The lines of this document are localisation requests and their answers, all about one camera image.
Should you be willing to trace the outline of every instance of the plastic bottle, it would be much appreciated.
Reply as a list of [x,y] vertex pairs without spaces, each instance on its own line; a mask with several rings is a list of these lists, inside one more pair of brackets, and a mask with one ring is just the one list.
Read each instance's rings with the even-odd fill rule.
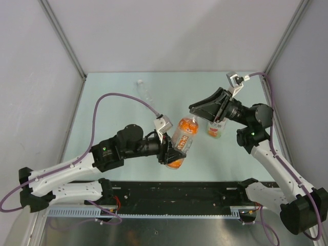
[[151,97],[151,95],[142,79],[139,79],[137,81],[137,91],[138,91],[138,94],[139,94],[139,97],[141,100],[145,101],[152,107],[154,106],[153,98]]
[[219,138],[224,129],[226,128],[226,124],[228,122],[228,119],[227,118],[224,118],[221,122],[219,123],[210,123],[208,124],[207,126],[207,133],[212,136],[212,137],[215,137],[215,138]]
[[[177,149],[186,153],[189,150],[197,132],[197,116],[186,116],[180,120],[178,127],[172,136],[172,142]],[[171,169],[178,169],[182,165],[183,161],[184,159],[176,160],[170,164],[167,164],[166,166]]]

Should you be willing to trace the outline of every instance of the light blue table surface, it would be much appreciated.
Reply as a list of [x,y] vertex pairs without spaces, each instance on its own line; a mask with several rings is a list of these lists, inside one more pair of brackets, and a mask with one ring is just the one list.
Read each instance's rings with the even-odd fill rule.
[[[219,87],[228,88],[225,72],[140,72],[140,73],[89,73],[78,106],[76,118],[65,152],[65,160],[82,154],[90,142],[92,114],[97,99],[105,93],[117,92],[139,97],[136,81],[144,80],[149,89],[155,109],[166,114],[174,127],[189,114],[188,106],[207,98]],[[243,105],[267,103],[258,77],[244,83],[245,87],[236,96]],[[94,145],[110,138],[128,124],[137,124],[145,134],[154,129],[155,115],[145,106],[130,99],[111,96],[103,99],[96,118]],[[236,130],[243,126],[229,121],[219,139],[210,137],[207,122],[199,119],[199,132],[178,170],[171,170],[157,162],[156,156],[125,160],[123,167],[101,175],[90,175],[83,179],[101,177],[124,181],[242,181],[256,178],[273,181],[265,168],[249,155],[236,141]],[[275,145],[278,140],[274,135]]]

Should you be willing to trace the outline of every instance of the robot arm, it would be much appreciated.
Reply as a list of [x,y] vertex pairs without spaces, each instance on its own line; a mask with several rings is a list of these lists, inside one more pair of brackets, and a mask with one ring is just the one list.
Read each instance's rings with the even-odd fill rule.
[[[163,118],[161,122],[163,122],[161,125],[166,125],[167,121]],[[56,202],[108,199],[108,195],[103,194],[105,190],[108,190],[108,185],[104,189],[104,181],[102,183],[100,180],[95,181],[90,185],[70,182],[85,175],[100,174],[121,167],[124,165],[124,159],[127,158],[156,155],[158,162],[165,165],[186,157],[185,153],[173,147],[170,136],[163,133],[162,129],[155,130],[152,134],[155,136],[147,135],[143,138],[144,133],[140,126],[128,125],[118,131],[114,137],[93,146],[90,152],[75,165],[72,163],[79,157],[39,171],[29,168],[20,169],[19,182],[21,184],[35,178],[35,182],[24,186],[20,193],[22,206],[29,205],[31,211],[36,212]],[[69,168],[38,178],[44,173],[67,165]]]
[[[280,215],[286,228],[293,234],[299,234],[317,224],[312,203],[295,178],[302,181],[310,192],[318,208],[321,221],[325,221],[328,211],[328,193],[324,188],[315,189],[312,184],[299,173],[277,150],[270,147],[270,135],[266,132],[273,124],[273,109],[265,104],[255,104],[248,108],[234,98],[240,91],[242,82],[249,79],[239,77],[232,72],[227,74],[230,88],[219,88],[212,96],[189,106],[190,113],[209,122],[220,122],[228,118],[238,122],[245,128],[237,130],[237,142],[257,159],[271,174],[281,188],[281,192],[266,188],[255,179],[241,183],[247,197]],[[286,164],[289,171],[279,162],[277,156]]]

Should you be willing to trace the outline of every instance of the white wall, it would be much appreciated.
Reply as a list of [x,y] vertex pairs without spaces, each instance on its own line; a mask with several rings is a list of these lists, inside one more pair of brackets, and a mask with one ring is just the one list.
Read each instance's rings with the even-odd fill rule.
[[313,1],[270,73],[294,165],[328,190],[328,1]]
[[300,0],[49,0],[85,72],[263,71]]
[[[18,170],[55,164],[82,83],[36,0],[2,1],[0,197]],[[5,208],[20,206],[18,193]],[[19,212],[0,213],[0,245]]]

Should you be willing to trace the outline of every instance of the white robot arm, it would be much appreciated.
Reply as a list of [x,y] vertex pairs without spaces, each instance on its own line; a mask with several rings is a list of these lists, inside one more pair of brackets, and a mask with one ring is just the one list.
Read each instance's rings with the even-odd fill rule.
[[[50,191],[54,189],[54,187],[59,187],[62,184],[78,180],[79,178],[88,174],[90,175],[101,173],[98,168],[92,166],[95,161],[91,152],[88,153],[79,163],[75,165],[71,164],[75,160],[76,158],[39,171],[26,170],[25,168],[19,171],[19,176],[20,179],[22,179],[22,177],[24,176],[23,172],[28,171],[29,180],[36,178],[35,182],[30,183],[29,188],[33,190],[31,192],[32,195],[40,197],[47,195]],[[60,172],[54,173],[44,178],[38,178],[44,173],[49,173],[67,165],[70,165],[70,167],[67,169],[64,169]]]
[[273,109],[265,104],[245,107],[234,96],[249,76],[240,77],[235,72],[227,74],[230,88],[219,88],[210,97],[189,106],[190,113],[209,122],[224,118],[238,122],[245,128],[237,130],[237,142],[257,159],[279,185],[281,192],[263,186],[255,179],[240,184],[246,193],[245,200],[258,202],[274,211],[293,234],[299,234],[325,221],[328,211],[328,193],[315,189],[274,148],[266,128],[273,125]]

